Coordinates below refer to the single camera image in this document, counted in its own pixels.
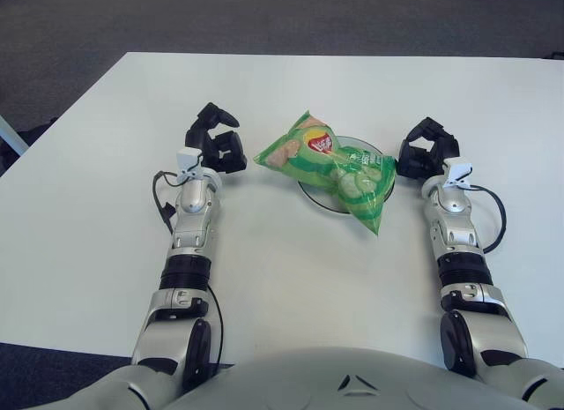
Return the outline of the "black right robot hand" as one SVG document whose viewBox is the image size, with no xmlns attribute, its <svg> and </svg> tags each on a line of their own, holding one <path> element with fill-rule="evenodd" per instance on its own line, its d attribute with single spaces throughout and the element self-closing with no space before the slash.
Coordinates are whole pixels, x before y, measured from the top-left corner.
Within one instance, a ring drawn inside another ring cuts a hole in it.
<svg viewBox="0 0 564 410">
<path fill-rule="evenodd" d="M 429 151 L 412 145 L 412 142 L 419 138 L 433 143 Z M 456 138 L 446 132 L 434 119 L 426 117 L 402 141 L 397 160 L 397 173 L 411 179 L 426 180 L 434 175 L 443 175 L 443 162 L 459 156 L 459 144 Z"/>
</svg>

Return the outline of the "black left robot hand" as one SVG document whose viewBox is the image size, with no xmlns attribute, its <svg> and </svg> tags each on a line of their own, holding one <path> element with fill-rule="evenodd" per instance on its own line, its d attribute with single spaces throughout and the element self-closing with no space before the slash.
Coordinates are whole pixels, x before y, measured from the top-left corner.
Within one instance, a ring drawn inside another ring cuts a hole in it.
<svg viewBox="0 0 564 410">
<path fill-rule="evenodd" d="M 197 114 L 196 121 L 186 132 L 184 144 L 186 147 L 200 151 L 200 164 L 218 173 L 234 173 L 246 169 L 247 158 L 244 155 L 239 135 L 233 131 L 226 131 L 214 138 L 209 131 L 218 125 L 239 128 L 237 119 L 209 102 Z"/>
</svg>

